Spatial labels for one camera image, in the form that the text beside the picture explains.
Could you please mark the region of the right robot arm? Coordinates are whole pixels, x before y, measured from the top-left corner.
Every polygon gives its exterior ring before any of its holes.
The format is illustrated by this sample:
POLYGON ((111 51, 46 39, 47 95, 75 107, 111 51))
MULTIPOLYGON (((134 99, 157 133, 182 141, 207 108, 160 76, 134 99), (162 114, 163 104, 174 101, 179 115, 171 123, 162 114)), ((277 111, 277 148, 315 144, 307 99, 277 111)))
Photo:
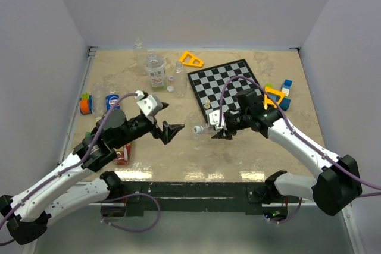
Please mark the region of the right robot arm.
POLYGON ((341 157, 320 146, 286 121, 278 109, 265 108, 261 96, 252 89, 239 92, 236 99, 238 109, 209 113, 215 139, 230 140, 239 130, 250 128, 286 149, 312 174, 306 177, 287 171, 274 173, 265 180, 263 203, 295 196, 314 201, 325 214, 334 216, 360 197, 363 190, 353 157, 341 157))

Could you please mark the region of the grapefruit tea bottle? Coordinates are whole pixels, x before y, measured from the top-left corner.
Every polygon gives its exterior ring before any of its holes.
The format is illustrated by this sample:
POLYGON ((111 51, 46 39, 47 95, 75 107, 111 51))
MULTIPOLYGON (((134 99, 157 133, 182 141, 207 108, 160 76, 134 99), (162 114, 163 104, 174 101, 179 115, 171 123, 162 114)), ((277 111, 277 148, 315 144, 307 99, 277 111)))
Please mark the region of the grapefruit tea bottle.
POLYGON ((155 52, 149 52, 146 58, 145 68, 152 90, 154 92, 166 90, 167 76, 165 72, 165 62, 162 56, 155 52))

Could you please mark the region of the clear Pocari bottle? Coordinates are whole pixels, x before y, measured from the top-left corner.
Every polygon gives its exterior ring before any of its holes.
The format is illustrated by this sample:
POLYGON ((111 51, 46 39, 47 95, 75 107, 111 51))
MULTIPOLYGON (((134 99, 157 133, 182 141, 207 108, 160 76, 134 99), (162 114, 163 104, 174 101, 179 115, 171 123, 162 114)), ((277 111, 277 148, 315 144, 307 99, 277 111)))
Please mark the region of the clear Pocari bottle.
POLYGON ((137 65, 144 71, 148 50, 141 38, 135 39, 133 51, 137 65))

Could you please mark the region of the white crushed bottle cap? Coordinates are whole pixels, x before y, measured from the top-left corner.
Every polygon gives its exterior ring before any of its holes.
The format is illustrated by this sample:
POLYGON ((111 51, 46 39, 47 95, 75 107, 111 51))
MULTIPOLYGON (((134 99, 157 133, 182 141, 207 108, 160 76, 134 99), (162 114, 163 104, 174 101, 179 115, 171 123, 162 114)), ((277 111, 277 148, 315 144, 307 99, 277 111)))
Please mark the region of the white crushed bottle cap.
POLYGON ((203 128, 203 126, 201 126, 201 125, 195 126, 195 127, 193 128, 193 132, 194 132, 195 134, 202 134, 202 133, 204 132, 204 128, 203 128))

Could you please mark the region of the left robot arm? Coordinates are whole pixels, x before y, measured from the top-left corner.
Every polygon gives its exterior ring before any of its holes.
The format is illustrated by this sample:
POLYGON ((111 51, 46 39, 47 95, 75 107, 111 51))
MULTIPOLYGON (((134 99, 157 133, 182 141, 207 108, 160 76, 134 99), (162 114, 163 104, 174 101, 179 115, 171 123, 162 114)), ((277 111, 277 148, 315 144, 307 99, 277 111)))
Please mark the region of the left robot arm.
POLYGON ((117 157, 117 149, 150 133, 165 145, 184 128, 184 124, 163 121, 159 127, 155 115, 168 107, 155 95, 137 91, 132 94, 139 115, 127 119, 113 105, 96 123, 73 152, 53 171, 27 190, 1 196, 2 226, 6 226, 13 242, 28 244, 39 238, 49 226, 88 204, 98 201, 116 202, 124 192, 124 184, 114 171, 105 171, 82 188, 76 183, 96 173, 117 157))

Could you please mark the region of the blue white slim bottle cap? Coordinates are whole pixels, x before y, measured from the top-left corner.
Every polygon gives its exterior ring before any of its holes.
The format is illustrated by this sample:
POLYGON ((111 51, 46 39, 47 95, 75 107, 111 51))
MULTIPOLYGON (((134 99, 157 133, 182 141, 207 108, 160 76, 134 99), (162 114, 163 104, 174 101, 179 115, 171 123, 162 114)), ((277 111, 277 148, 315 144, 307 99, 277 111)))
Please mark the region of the blue white slim bottle cap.
POLYGON ((170 92, 170 93, 173 93, 174 92, 174 87, 173 86, 168 86, 167 87, 167 91, 170 92))

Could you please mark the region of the clear slim bottle white cap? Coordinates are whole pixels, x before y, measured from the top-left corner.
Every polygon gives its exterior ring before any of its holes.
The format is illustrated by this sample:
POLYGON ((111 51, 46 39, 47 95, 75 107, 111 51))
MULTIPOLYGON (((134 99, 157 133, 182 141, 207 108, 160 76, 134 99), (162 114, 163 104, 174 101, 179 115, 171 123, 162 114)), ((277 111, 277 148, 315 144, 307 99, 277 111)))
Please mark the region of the clear slim bottle white cap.
POLYGON ((173 75, 173 86, 176 96, 182 98, 186 93, 187 85, 187 72, 182 62, 178 61, 175 65, 175 71, 173 75))

